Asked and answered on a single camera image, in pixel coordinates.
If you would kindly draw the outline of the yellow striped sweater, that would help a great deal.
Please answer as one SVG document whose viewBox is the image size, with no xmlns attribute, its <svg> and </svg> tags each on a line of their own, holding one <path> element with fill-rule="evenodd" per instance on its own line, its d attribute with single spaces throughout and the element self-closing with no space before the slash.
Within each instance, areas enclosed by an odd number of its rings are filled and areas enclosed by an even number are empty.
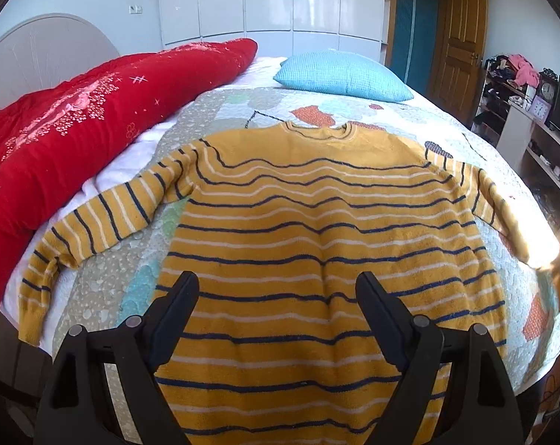
<svg viewBox="0 0 560 445">
<path fill-rule="evenodd" d="M 560 244 L 501 174 L 382 130 L 279 123 L 172 151 L 79 206 L 36 245 L 19 292 L 19 336 L 37 345 L 51 290 L 75 268 L 184 202 L 158 276 L 200 295 L 156 375 L 194 444 L 359 443 L 399 380 L 354 301 L 373 273 L 416 312 L 507 340 L 507 303 L 479 227 L 532 268 Z"/>
</svg>

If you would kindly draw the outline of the pink clothes pile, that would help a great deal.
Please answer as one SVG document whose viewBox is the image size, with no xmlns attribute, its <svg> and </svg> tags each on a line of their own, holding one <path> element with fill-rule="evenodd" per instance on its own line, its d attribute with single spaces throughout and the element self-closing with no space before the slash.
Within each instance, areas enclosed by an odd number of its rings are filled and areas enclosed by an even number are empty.
<svg viewBox="0 0 560 445">
<path fill-rule="evenodd" d="M 508 57 L 509 63 L 515 68 L 514 83 L 522 88 L 523 85 L 537 88 L 540 84 L 540 74 L 533 65 L 521 54 L 511 54 Z"/>
</svg>

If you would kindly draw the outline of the patchwork quilted bedspread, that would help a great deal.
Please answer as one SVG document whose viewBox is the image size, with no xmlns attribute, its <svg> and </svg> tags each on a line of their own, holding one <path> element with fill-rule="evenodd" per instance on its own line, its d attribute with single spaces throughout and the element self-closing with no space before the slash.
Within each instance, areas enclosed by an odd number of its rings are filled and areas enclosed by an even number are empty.
<svg viewBox="0 0 560 445">
<path fill-rule="evenodd" d="M 259 57 L 232 85 L 205 92 L 168 121 L 154 126 L 99 176 L 87 181 L 79 201 L 122 182 L 137 165 L 153 164 L 175 145 L 193 138 L 244 126 L 262 128 L 292 119 L 301 126 L 324 122 L 371 126 L 440 152 L 450 151 L 459 157 L 471 155 L 477 162 L 492 164 L 502 181 L 517 192 L 521 204 L 533 205 L 516 173 L 488 143 L 471 137 L 456 119 L 421 95 L 406 102 L 390 103 L 283 89 L 272 80 L 279 67 L 278 59 Z M 41 339 L 45 352 L 56 353 L 66 329 L 73 323 L 98 330 L 120 323 L 148 306 L 182 209 L 181 204 L 166 206 L 158 211 L 154 226 L 89 260 L 78 270 L 62 272 L 58 295 Z M 554 401 L 560 388 L 560 374 L 554 370 L 554 362 L 560 356 L 560 289 L 554 288 L 547 271 L 535 271 L 519 262 L 491 228 L 481 225 L 480 233 L 509 306 L 510 343 L 504 362 L 512 386 L 524 392 L 534 384 L 545 383 L 547 398 Z"/>
</svg>

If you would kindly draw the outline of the red patterned duvet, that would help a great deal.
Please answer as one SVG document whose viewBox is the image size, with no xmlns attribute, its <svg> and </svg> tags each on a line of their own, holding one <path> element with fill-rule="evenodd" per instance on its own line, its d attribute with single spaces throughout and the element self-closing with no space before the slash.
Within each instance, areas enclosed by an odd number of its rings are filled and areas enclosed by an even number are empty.
<svg viewBox="0 0 560 445">
<path fill-rule="evenodd" d="M 195 42 L 117 57 L 0 109 L 0 302 L 36 230 L 141 133 L 228 85 L 257 42 Z"/>
</svg>

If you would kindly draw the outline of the white shelf unit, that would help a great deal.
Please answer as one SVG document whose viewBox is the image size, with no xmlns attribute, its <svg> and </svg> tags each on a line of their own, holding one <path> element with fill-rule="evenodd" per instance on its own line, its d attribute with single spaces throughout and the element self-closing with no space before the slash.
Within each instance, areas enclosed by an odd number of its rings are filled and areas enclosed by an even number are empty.
<svg viewBox="0 0 560 445">
<path fill-rule="evenodd" d="M 487 140 L 533 194 L 560 242 L 560 130 L 530 114 L 537 88 L 515 83 L 508 57 L 484 65 L 471 131 Z"/>
</svg>

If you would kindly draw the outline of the purple square clock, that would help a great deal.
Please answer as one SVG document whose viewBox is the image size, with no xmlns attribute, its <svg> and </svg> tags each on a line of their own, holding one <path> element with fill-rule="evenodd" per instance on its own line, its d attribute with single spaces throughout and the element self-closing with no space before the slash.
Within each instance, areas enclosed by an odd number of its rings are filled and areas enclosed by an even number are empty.
<svg viewBox="0 0 560 445">
<path fill-rule="evenodd" d="M 539 95 L 533 98 L 530 105 L 530 114 L 533 116 L 533 120 L 538 123 L 545 123 L 550 113 L 551 105 Z"/>
</svg>

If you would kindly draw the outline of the dark ornate mantel clock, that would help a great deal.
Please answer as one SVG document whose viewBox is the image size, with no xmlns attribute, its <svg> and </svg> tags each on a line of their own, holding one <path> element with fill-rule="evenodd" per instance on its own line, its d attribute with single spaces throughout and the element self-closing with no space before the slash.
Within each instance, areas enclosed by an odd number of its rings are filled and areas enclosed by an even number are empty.
<svg viewBox="0 0 560 445">
<path fill-rule="evenodd" d="M 537 87 L 537 96 L 549 105 L 554 103 L 558 89 L 559 77 L 551 68 L 540 71 L 540 84 Z"/>
</svg>

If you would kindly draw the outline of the brown wooden door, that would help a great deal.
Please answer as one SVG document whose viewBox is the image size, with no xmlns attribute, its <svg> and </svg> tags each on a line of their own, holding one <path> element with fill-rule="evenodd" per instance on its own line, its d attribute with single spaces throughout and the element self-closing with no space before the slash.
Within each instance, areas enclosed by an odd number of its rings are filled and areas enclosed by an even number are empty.
<svg viewBox="0 0 560 445">
<path fill-rule="evenodd" d="M 487 13 L 488 0 L 440 0 L 429 97 L 464 125 L 477 107 Z"/>
</svg>

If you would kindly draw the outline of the turquoise knitted pillow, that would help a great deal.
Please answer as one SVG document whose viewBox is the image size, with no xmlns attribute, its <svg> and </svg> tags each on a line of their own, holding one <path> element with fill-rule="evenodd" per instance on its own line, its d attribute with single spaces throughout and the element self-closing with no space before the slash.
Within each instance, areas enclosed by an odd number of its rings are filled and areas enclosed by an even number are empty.
<svg viewBox="0 0 560 445">
<path fill-rule="evenodd" d="M 281 63 L 274 81 L 288 89 L 380 102 L 406 102 L 414 97 L 411 89 L 386 66 L 347 51 L 293 55 Z"/>
</svg>

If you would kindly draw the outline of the white round headboard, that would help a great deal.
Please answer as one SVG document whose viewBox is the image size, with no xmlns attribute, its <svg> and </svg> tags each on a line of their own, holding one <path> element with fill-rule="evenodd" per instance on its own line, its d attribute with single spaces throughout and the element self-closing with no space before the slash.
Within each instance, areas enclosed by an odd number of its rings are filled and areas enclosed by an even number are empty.
<svg viewBox="0 0 560 445">
<path fill-rule="evenodd" d="M 120 55 L 92 23 L 70 14 L 25 20 L 0 37 L 0 109 Z"/>
</svg>

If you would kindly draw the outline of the teal door curtain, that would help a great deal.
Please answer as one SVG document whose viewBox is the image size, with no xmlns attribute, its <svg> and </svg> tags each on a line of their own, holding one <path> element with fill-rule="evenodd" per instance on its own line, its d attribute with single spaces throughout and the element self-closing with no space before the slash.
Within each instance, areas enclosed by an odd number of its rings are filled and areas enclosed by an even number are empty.
<svg viewBox="0 0 560 445">
<path fill-rule="evenodd" d="M 439 0 L 397 0 L 390 69 L 421 95 L 428 94 Z"/>
</svg>

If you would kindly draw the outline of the white glossy wardrobe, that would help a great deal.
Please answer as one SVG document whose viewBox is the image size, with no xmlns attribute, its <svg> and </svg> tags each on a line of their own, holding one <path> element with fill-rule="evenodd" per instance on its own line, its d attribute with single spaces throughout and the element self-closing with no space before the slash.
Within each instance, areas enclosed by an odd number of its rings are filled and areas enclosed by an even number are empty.
<svg viewBox="0 0 560 445">
<path fill-rule="evenodd" d="M 389 0 L 159 0 L 162 43 L 250 37 L 260 56 L 335 49 L 386 61 Z"/>
</svg>

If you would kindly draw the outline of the white wall socket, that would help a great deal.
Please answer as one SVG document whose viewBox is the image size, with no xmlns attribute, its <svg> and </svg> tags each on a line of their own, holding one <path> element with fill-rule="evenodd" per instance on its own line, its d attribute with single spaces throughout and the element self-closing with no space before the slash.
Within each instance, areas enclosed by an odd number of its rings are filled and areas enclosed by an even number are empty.
<svg viewBox="0 0 560 445">
<path fill-rule="evenodd" d="M 143 7 L 141 5 L 130 5 L 129 13 L 132 15 L 141 15 L 143 13 Z"/>
</svg>

